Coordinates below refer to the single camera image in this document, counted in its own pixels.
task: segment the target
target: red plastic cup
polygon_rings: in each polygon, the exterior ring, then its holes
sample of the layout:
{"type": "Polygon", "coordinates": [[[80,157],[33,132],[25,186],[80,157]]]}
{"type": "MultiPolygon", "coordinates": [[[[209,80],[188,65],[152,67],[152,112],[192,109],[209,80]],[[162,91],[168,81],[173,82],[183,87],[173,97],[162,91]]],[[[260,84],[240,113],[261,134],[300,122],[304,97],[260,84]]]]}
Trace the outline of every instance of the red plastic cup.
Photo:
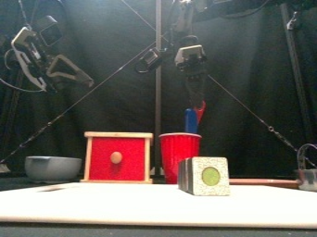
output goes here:
{"type": "Polygon", "coordinates": [[[200,155],[203,136],[195,133],[165,133],[161,139],[161,156],[168,184],[177,184],[178,163],[200,155]]]}

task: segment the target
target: small square block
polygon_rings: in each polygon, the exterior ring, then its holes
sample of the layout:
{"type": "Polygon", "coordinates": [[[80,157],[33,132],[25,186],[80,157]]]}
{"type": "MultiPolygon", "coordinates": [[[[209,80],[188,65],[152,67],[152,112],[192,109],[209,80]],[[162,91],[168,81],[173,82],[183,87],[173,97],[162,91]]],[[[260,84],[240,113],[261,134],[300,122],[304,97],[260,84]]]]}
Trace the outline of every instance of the small square block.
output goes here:
{"type": "Polygon", "coordinates": [[[178,188],[195,195],[231,195],[227,158],[196,156],[181,161],[178,188]]]}
{"type": "Polygon", "coordinates": [[[88,131],[85,180],[152,183],[152,133],[88,131]]]}

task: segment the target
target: metal pole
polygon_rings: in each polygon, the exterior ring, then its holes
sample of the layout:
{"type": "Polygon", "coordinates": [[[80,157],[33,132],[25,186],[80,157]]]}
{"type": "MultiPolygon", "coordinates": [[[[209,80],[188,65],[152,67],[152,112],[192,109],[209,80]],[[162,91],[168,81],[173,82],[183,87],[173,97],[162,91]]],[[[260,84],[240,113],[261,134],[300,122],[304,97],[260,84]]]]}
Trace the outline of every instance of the metal pole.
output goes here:
{"type": "MultiPolygon", "coordinates": [[[[161,50],[161,21],[162,21],[162,3],[157,0],[157,49],[161,50]]],[[[161,67],[157,69],[157,104],[156,104],[156,175],[161,174],[161,149],[160,149],[160,135],[161,135],[161,67]]]]}

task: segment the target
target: green circle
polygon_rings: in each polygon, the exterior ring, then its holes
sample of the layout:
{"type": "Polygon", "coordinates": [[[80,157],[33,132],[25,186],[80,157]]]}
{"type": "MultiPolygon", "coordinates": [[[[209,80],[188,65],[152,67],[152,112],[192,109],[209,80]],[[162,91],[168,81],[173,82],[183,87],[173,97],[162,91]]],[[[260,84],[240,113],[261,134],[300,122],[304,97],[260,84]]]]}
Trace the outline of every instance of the green circle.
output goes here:
{"type": "Polygon", "coordinates": [[[221,180],[221,173],[217,168],[208,167],[204,169],[203,180],[208,186],[215,186],[221,180]]]}

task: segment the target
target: round wooden knob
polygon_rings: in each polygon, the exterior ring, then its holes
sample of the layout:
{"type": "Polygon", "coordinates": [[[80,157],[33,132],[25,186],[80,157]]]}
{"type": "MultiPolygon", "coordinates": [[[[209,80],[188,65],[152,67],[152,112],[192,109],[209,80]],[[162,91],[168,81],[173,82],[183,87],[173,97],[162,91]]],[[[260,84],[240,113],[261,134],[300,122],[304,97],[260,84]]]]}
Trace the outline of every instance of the round wooden knob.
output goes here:
{"type": "Polygon", "coordinates": [[[124,154],[121,152],[114,152],[110,156],[110,160],[114,164],[120,164],[124,160],[124,154]]]}

